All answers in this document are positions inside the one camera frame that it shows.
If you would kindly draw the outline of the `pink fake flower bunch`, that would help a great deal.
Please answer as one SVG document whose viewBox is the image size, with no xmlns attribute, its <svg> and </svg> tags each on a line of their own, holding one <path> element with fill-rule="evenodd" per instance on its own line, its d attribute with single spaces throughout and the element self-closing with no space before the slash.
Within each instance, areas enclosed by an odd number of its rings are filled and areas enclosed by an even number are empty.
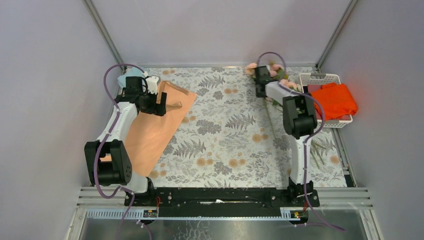
<svg viewBox="0 0 424 240">
<path fill-rule="evenodd" d="M 270 72 L 271 81 L 265 86 L 266 97 L 282 108 L 282 122 L 286 134 L 291 136 L 294 146 L 291 148 L 298 153 L 292 154 L 293 164 L 302 170 L 308 168 L 311 138 L 321 128 L 315 110 L 315 100 L 310 94 L 304 93 L 301 87 L 285 78 L 286 65 L 265 64 Z M 253 62 L 245 67 L 246 74 L 252 77 L 255 86 L 255 68 L 259 62 Z"/>
</svg>

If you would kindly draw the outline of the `tan wrapping paper sheet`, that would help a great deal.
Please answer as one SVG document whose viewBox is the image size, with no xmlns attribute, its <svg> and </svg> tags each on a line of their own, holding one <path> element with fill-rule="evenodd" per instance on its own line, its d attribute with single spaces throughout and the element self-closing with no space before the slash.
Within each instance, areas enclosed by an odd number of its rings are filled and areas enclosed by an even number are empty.
<svg viewBox="0 0 424 240">
<path fill-rule="evenodd" d="M 164 116 L 138 112 L 135 104 L 120 102 L 114 107 L 106 128 L 97 138 L 102 141 L 111 132 L 108 140 L 123 141 L 133 172 L 144 177 L 155 167 L 197 97 L 196 93 L 170 81 L 161 82 L 158 88 L 160 93 L 167 93 Z M 110 131 L 115 119 L 118 121 Z"/>
</svg>

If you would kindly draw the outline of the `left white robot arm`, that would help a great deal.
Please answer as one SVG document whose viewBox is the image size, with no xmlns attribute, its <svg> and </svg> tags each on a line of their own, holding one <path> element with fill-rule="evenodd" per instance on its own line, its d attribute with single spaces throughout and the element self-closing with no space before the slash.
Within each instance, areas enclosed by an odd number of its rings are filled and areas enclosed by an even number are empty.
<svg viewBox="0 0 424 240">
<path fill-rule="evenodd" d="M 144 206 L 152 204 L 155 192 L 147 177 L 135 173 L 124 145 L 130 126 L 139 113 L 164 116 L 167 93 L 159 92 L 158 76 L 128 76 L 123 92 L 113 98 L 113 112 L 95 141 L 84 146 L 90 182 L 96 187 L 117 186 L 136 194 Z"/>
</svg>

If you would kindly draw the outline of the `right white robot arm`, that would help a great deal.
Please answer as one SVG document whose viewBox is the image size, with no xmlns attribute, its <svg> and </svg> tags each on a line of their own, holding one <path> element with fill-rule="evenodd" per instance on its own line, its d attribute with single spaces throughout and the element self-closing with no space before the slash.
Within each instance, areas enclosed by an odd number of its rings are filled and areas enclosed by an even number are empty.
<svg viewBox="0 0 424 240">
<path fill-rule="evenodd" d="M 303 93 L 300 85 L 287 79 L 272 79 L 269 66 L 257 66 L 253 72 L 256 96 L 270 98 L 282 106 L 283 128 L 291 136 L 292 151 L 286 198 L 291 205 L 299 206 L 313 191 L 308 163 L 310 137 L 318 125 L 314 101 Z"/>
</svg>

